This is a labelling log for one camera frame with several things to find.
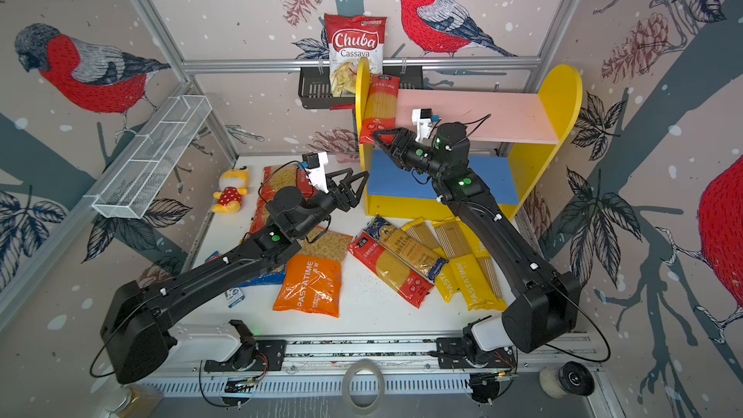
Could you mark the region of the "red spaghetti bag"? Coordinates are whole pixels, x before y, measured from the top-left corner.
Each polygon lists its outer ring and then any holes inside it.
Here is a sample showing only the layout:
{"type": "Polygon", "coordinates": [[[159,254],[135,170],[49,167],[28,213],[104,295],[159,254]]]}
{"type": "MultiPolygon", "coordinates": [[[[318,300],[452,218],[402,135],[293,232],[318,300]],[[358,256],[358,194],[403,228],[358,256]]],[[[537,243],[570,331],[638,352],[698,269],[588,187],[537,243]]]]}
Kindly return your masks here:
{"type": "Polygon", "coordinates": [[[372,145],[373,133],[396,127],[400,79],[393,75],[373,75],[362,117],[359,143],[372,145]]]}
{"type": "Polygon", "coordinates": [[[365,231],[348,245],[348,251],[409,305],[420,309],[433,284],[386,250],[365,231]]]}

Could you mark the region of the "dark blue spaghetti bag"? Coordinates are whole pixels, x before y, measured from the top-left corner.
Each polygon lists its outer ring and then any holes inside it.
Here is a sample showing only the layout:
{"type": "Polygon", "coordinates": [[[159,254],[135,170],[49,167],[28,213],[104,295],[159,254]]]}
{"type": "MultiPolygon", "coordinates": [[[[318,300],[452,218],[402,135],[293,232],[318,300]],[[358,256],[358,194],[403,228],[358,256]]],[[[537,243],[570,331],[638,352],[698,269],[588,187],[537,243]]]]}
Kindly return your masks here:
{"type": "Polygon", "coordinates": [[[403,263],[434,283],[447,259],[418,242],[401,228],[381,216],[375,216],[365,226],[364,231],[385,250],[398,257],[403,263]]]}

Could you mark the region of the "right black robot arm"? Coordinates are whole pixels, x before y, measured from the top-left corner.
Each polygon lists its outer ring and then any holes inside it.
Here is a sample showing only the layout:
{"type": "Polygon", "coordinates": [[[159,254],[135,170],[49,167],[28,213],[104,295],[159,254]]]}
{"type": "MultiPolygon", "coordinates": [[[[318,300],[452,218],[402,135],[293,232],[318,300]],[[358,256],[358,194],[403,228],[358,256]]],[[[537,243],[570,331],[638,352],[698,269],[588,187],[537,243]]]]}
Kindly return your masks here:
{"type": "Polygon", "coordinates": [[[571,272],[557,272],[506,218],[469,165],[464,124],[441,125],[429,146],[406,128],[376,131],[373,140],[401,170],[429,175],[437,199],[475,233],[510,284],[516,298],[501,316],[477,321],[464,331],[477,349],[514,346],[532,352],[576,327],[580,281],[571,272]]]}

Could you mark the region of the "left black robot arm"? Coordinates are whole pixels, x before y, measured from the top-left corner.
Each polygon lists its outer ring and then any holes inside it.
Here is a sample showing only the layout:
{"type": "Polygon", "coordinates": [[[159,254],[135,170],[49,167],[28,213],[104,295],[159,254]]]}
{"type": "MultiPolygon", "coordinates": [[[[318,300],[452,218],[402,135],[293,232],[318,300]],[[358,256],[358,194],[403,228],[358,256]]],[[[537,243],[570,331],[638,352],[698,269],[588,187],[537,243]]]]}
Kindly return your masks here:
{"type": "Polygon", "coordinates": [[[311,197],[285,187],[265,205],[267,224],[231,251],[146,288],[135,281],[120,286],[101,328],[102,350],[117,382],[137,382],[158,370],[177,344],[170,328],[219,294],[288,263],[301,240],[330,222],[334,211],[348,212],[361,202],[369,177],[350,168],[328,173],[327,189],[311,197]]]}

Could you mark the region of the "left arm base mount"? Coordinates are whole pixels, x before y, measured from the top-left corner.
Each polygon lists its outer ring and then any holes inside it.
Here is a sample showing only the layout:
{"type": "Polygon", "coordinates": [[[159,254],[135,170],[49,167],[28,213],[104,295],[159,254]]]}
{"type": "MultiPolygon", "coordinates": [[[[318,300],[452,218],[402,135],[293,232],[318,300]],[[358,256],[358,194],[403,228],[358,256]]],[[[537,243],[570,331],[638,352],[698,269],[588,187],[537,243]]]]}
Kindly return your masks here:
{"type": "Polygon", "coordinates": [[[257,339],[253,332],[238,319],[228,321],[237,334],[236,350],[225,360],[206,360],[202,369],[206,373],[278,372],[286,356],[286,340],[257,339]]]}

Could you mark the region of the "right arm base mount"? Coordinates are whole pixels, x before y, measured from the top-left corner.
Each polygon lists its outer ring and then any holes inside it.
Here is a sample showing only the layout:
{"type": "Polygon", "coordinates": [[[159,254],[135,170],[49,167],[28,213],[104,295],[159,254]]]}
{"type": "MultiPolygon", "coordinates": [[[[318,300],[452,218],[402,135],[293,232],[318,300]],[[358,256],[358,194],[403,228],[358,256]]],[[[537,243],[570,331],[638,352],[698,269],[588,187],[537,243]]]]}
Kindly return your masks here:
{"type": "Polygon", "coordinates": [[[440,369],[506,369],[516,373],[518,350],[500,317],[483,317],[468,323],[460,337],[437,338],[428,352],[440,369]]]}

